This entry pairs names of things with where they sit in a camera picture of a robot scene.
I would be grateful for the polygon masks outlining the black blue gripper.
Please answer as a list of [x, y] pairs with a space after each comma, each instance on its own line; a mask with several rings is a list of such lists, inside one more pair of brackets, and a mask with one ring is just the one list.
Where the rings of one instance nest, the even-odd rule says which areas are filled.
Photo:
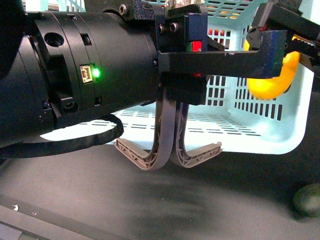
[[320, 25], [302, 17], [301, 3], [261, 3], [246, 37], [250, 50], [227, 51], [207, 35], [208, 12], [200, 1], [173, 0], [164, 7], [133, 1], [133, 19], [151, 29], [157, 84], [137, 84], [132, 97], [148, 105], [166, 93], [171, 100], [200, 105], [208, 75], [270, 79], [280, 75], [284, 54], [291, 52], [301, 54], [303, 65], [319, 65]]

